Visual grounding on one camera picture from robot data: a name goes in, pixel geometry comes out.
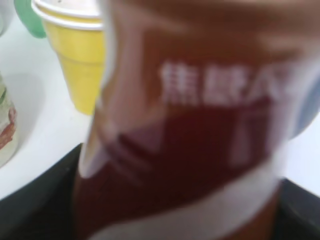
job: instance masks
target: blurry cup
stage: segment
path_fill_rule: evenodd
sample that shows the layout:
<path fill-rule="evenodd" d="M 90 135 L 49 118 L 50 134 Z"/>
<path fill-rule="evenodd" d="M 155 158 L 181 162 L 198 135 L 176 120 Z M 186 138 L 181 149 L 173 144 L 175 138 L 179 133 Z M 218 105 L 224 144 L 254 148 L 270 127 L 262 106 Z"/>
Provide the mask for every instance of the blurry cup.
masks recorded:
<path fill-rule="evenodd" d="M 57 53 L 75 108 L 87 115 L 94 110 L 105 62 L 105 43 L 99 19 L 65 16 L 39 8 L 47 37 Z"/>

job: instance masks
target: paper cup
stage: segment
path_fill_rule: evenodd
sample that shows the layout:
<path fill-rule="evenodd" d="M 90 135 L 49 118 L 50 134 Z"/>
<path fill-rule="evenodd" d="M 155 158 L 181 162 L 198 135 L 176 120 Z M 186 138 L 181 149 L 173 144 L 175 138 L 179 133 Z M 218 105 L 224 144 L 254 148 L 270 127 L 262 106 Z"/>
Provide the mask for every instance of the paper cup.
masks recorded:
<path fill-rule="evenodd" d="M 41 11 L 34 2 L 32 8 L 43 20 L 76 109 L 91 115 L 105 66 L 102 24 L 80 22 L 77 17 L 58 18 Z"/>

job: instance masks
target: white table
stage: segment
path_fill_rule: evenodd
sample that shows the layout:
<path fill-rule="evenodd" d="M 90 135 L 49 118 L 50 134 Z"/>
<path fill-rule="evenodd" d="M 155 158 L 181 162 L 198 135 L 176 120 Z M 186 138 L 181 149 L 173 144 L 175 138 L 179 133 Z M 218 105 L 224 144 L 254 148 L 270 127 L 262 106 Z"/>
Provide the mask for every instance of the white table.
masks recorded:
<path fill-rule="evenodd" d="M 0 37 L 0 71 L 18 112 L 20 146 L 0 168 L 0 200 L 28 184 L 79 143 L 90 117 L 76 111 L 48 40 L 15 16 Z M 320 115 L 289 143 L 285 176 L 320 197 Z"/>

